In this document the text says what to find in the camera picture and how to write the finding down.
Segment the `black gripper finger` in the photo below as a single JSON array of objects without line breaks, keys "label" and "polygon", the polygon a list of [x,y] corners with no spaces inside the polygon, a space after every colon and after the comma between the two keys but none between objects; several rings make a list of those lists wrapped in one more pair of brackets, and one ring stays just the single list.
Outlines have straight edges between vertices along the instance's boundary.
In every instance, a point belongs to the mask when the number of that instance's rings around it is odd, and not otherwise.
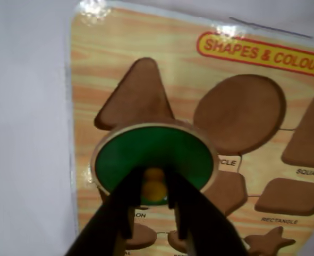
[{"label": "black gripper finger", "polygon": [[80,232],[66,255],[124,255],[133,237],[135,208],[141,205],[143,168],[117,185]]},{"label": "black gripper finger", "polygon": [[232,223],[196,187],[171,168],[165,179],[168,207],[187,255],[248,255]]}]

